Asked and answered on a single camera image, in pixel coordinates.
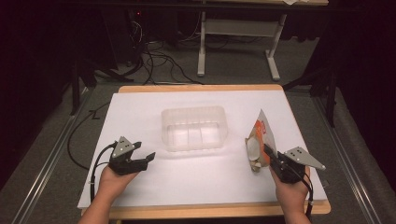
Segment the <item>white paper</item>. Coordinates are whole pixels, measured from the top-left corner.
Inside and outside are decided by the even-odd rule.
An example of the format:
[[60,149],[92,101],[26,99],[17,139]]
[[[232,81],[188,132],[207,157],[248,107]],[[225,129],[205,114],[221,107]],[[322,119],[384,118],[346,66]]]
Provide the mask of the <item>white paper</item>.
[[[165,109],[220,105],[228,123],[224,147],[168,152],[162,141],[161,113]],[[283,91],[189,91],[116,93],[107,112],[92,162],[109,144],[125,136],[142,142],[132,159],[156,152],[147,171],[141,172],[113,206],[152,206],[209,203],[276,202],[275,184],[268,168],[253,173],[245,138],[263,110],[276,141],[284,152],[306,148]],[[102,156],[108,161],[111,149]],[[96,187],[103,166],[96,172]],[[90,204],[91,171],[78,208]],[[327,199],[315,169],[311,169],[315,200]]]

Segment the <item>clear plastic container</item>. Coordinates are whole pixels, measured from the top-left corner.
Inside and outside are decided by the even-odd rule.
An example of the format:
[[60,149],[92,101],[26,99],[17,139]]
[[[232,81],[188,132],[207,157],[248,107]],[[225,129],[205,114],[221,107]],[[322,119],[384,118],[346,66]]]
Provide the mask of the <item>clear plastic container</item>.
[[222,147],[228,127],[221,106],[166,109],[163,142],[169,151]]

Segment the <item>human hand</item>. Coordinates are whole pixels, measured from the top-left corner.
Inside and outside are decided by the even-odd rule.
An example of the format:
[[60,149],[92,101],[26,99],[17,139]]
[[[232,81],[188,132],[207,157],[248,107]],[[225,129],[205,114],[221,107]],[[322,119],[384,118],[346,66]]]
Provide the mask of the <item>human hand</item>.
[[[304,214],[304,202],[308,194],[308,188],[302,181],[295,184],[286,184],[280,181],[274,170],[270,167],[271,175],[276,184],[276,197],[282,207],[286,223],[301,220],[299,223],[310,223]],[[309,176],[309,167],[305,167],[305,173]]]
[[138,174],[139,173],[117,175],[110,167],[106,166],[100,177],[99,189],[96,193],[96,197],[100,197],[102,200],[106,200],[108,203],[112,204]]

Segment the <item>electrical wire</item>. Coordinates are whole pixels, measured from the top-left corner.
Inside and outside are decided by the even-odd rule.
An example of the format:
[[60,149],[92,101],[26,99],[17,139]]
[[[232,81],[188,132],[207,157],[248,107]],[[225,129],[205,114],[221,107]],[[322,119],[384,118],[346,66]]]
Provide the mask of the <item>electrical wire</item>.
[[101,165],[105,165],[105,164],[109,164],[109,162],[108,161],[101,162],[101,163],[97,164],[96,167],[101,166]]
[[69,135],[69,138],[67,139],[67,146],[66,146],[66,147],[67,147],[67,154],[69,155],[70,160],[71,160],[75,165],[79,166],[80,168],[82,168],[82,169],[84,169],[84,170],[89,171],[90,168],[88,168],[87,166],[82,165],[80,162],[78,162],[78,161],[73,157],[72,152],[71,152],[70,143],[71,143],[73,134],[76,132],[76,130],[79,128],[79,126],[81,126],[81,124],[82,124],[85,120],[87,120],[91,115],[95,115],[96,112],[97,112],[98,110],[100,110],[101,108],[103,108],[103,107],[105,107],[106,105],[109,105],[109,104],[110,104],[110,102],[107,102],[107,103],[105,103],[105,104],[99,106],[98,108],[96,108],[96,109],[94,109],[94,110],[90,110],[90,113],[89,113],[85,118],[83,118],[82,121],[73,129],[73,131],[72,131],[72,132],[70,133],[70,135]]
[[209,45],[207,45],[207,43],[205,43],[205,47],[208,48],[208,49],[223,49],[224,47],[226,47],[228,45],[229,42],[230,42],[230,39],[229,38],[225,38],[225,43],[222,44],[219,47],[210,47]]
[[195,29],[192,32],[192,34],[189,37],[187,37],[186,39],[179,40],[178,42],[181,43],[181,42],[190,41],[190,40],[193,40],[195,38],[198,38],[200,35],[196,35],[196,36],[194,36],[194,35],[196,34],[196,32],[198,30],[200,21],[201,21],[201,12],[198,13],[198,21],[197,21],[197,23],[195,25]]
[[150,69],[149,72],[148,72],[148,78],[147,78],[146,81],[143,83],[143,86],[145,86],[146,84],[148,84],[149,81],[151,81],[153,84],[155,84],[154,79],[152,79],[152,72],[154,71],[154,60],[153,60],[153,58],[152,58],[151,53],[149,52],[149,48],[148,48],[147,45],[146,45],[146,51],[147,51],[147,54],[148,54],[148,56],[149,56],[149,59],[151,60],[151,69]]
[[[311,212],[312,212],[312,207],[314,205],[314,186],[312,185],[312,181],[306,173],[304,173],[303,176],[300,176],[291,166],[285,164],[285,167],[287,167],[289,170],[291,170],[297,176],[299,176],[303,184],[308,188],[308,192],[309,192],[308,206],[306,207],[305,215],[308,217],[310,221],[312,221]],[[309,184],[305,181],[304,176],[308,177]]]
[[105,147],[104,149],[102,149],[102,151],[99,153],[98,157],[96,157],[95,164],[94,164],[94,166],[93,166],[93,168],[92,168],[91,181],[90,181],[90,184],[91,184],[91,202],[92,202],[93,199],[95,198],[95,172],[96,172],[96,168],[97,168],[100,164],[103,164],[103,162],[100,163],[100,164],[98,164],[98,163],[99,163],[99,160],[101,159],[102,155],[103,155],[109,148],[115,148],[116,145],[117,145],[117,143],[118,143],[118,142],[115,141],[113,144],[108,145],[107,147]]
[[251,44],[264,39],[264,36],[239,36],[239,35],[212,35],[219,40],[228,40],[230,43],[241,43],[241,44]]
[[162,52],[159,52],[159,51],[150,52],[150,53],[149,53],[149,56],[150,56],[152,59],[154,59],[154,58],[166,59],[166,60],[167,60],[168,62],[170,62],[173,66],[176,66],[176,67],[179,69],[179,71],[181,72],[182,76],[183,76],[184,78],[186,78],[188,81],[190,81],[192,84],[204,85],[204,83],[199,82],[199,81],[196,81],[196,80],[193,80],[193,79],[191,79],[190,77],[186,76],[186,74],[184,73],[183,68],[182,68],[171,56],[166,55],[166,54],[164,54],[164,53],[162,53]]
[[149,62],[149,61],[150,61],[149,59],[147,59],[146,64],[149,65],[149,66],[158,67],[158,66],[161,66],[161,65],[166,64],[167,62],[170,62],[170,64],[171,64],[172,66],[171,66],[171,69],[170,69],[169,72],[170,72],[170,75],[171,75],[172,79],[173,79],[174,81],[176,81],[177,83],[180,83],[180,82],[181,82],[181,81],[179,81],[179,80],[177,80],[177,79],[175,78],[175,76],[174,76],[174,74],[173,74],[173,68],[175,67],[175,65],[174,65],[168,58],[166,58],[166,57],[161,57],[161,56],[155,56],[155,58],[156,58],[156,59],[163,59],[163,62],[160,63],[160,64],[153,64],[153,61],[152,61],[153,57],[152,57],[152,55],[151,55],[151,57],[150,57],[150,59],[151,59],[151,64],[150,64],[150,62]]
[[186,46],[186,47],[195,47],[195,46],[199,46],[201,41],[197,40],[197,38],[200,37],[199,35],[196,36],[195,38],[191,38],[189,40],[183,41],[183,42],[179,42],[180,45]]
[[[139,23],[137,23],[136,21],[132,21],[132,24],[136,25],[136,26],[140,29],[139,41],[137,41],[137,44],[136,44],[136,45],[138,45],[140,42],[142,42],[143,29],[142,29],[142,26],[141,26]],[[136,33],[137,33],[137,29],[135,29],[133,35],[129,35],[129,37],[131,38],[131,40],[132,40],[134,43],[135,43],[135,41],[134,41],[134,36],[136,35]]]

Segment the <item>black cable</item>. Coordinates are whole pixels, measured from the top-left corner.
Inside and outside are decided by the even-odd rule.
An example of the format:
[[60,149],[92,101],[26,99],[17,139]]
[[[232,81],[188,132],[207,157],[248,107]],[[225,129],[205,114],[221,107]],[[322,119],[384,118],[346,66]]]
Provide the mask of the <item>black cable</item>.
[[109,162],[108,161],[101,162],[101,163],[97,164],[96,167],[101,166],[101,165],[105,165],[105,164],[109,164]]
[[205,47],[207,47],[208,49],[222,49],[228,45],[229,41],[230,41],[229,38],[226,38],[225,43],[223,45],[221,45],[220,47],[210,47],[207,44],[205,44]]
[[161,57],[161,56],[156,56],[155,58],[160,58],[160,59],[164,59],[164,61],[162,62],[162,63],[160,63],[160,64],[157,64],[157,65],[154,65],[154,66],[161,66],[161,65],[164,65],[164,64],[166,64],[167,62],[169,62],[171,65],[172,65],[172,67],[171,67],[171,69],[170,69],[170,75],[171,75],[171,77],[172,77],[172,79],[174,80],[174,81],[176,81],[177,83],[182,83],[182,81],[180,81],[180,80],[177,80],[177,78],[175,78],[175,76],[174,76],[174,74],[173,74],[173,68],[175,67],[175,64],[174,63],[172,63],[168,58],[166,58],[166,57]]
[[179,42],[179,45],[183,45],[186,47],[195,47],[195,46],[199,46],[201,43],[201,40],[198,39],[199,36],[195,37],[194,39],[189,39],[189,40],[185,40],[183,42]]
[[204,83],[202,83],[202,82],[199,82],[199,81],[191,79],[190,77],[187,77],[186,74],[184,73],[183,68],[171,56],[166,55],[166,54],[164,54],[162,52],[159,52],[159,51],[155,51],[155,53],[151,52],[150,55],[151,55],[151,57],[154,57],[154,58],[158,57],[158,58],[167,59],[170,63],[175,65],[180,70],[182,76],[185,77],[186,79],[188,79],[191,83],[204,85]]
[[87,120],[91,115],[95,115],[96,112],[97,112],[99,109],[101,109],[101,108],[103,108],[104,106],[109,105],[109,104],[110,104],[110,102],[107,102],[107,103],[105,103],[105,104],[99,106],[98,108],[96,108],[96,109],[94,109],[94,110],[90,110],[90,114],[88,114],[84,119],[82,119],[82,121],[81,121],[81,122],[73,129],[73,131],[70,133],[69,138],[67,139],[67,154],[69,155],[70,160],[71,160],[75,165],[81,167],[81,168],[84,169],[84,170],[89,171],[90,168],[88,168],[87,166],[82,165],[81,163],[79,163],[78,161],[76,161],[76,159],[74,159],[74,157],[73,157],[73,155],[72,155],[72,153],[71,153],[71,149],[70,149],[70,142],[71,142],[71,139],[72,139],[72,137],[73,137],[73,134],[74,134],[74,133],[76,132],[76,130],[78,129],[78,127],[81,126],[81,124],[82,124],[85,120]]
[[95,198],[95,172],[96,172],[96,168],[99,166],[99,160],[102,157],[103,153],[105,153],[109,148],[115,148],[117,145],[117,141],[115,141],[113,144],[108,145],[107,147],[105,147],[104,149],[102,149],[102,151],[99,153],[98,157],[96,158],[96,162],[92,168],[92,173],[91,173],[91,203],[93,202],[93,199]]
[[263,36],[254,36],[251,40],[244,41],[244,40],[239,40],[239,39],[234,39],[232,36],[228,36],[231,42],[234,43],[241,43],[241,44],[251,44],[254,42],[259,42],[260,40],[264,39]]
[[[312,181],[306,173],[304,173],[303,176],[300,176],[291,166],[288,166],[287,164],[285,164],[285,166],[288,167],[288,169],[291,170],[292,172],[294,172],[297,176],[299,176],[301,181],[303,182],[303,184],[308,188],[309,197],[308,197],[308,206],[306,207],[305,215],[312,222],[311,211],[312,211],[312,207],[314,205],[314,187],[312,185]],[[305,181],[304,176],[308,177],[310,185]]]
[[162,65],[165,65],[167,62],[169,62],[169,60],[167,59],[167,58],[165,58],[165,57],[155,57],[155,58],[160,58],[160,59],[163,59],[163,62],[162,63],[158,63],[158,64],[153,64],[153,62],[149,62],[149,61],[152,61],[151,59],[152,59],[153,57],[152,57],[152,55],[151,55],[151,58],[149,58],[149,59],[147,59],[146,60],[146,64],[147,65],[149,65],[149,66],[154,66],[154,67],[159,67],[159,66],[162,66]]
[[150,69],[150,71],[148,72],[148,78],[147,78],[146,81],[143,83],[143,86],[145,86],[146,84],[148,84],[150,80],[152,81],[153,84],[155,84],[155,81],[152,79],[152,72],[153,72],[153,70],[154,70],[154,60],[153,60],[153,58],[152,58],[151,53],[149,52],[148,46],[146,46],[146,51],[147,51],[147,54],[148,54],[148,56],[149,56],[149,59],[151,60],[151,69]]

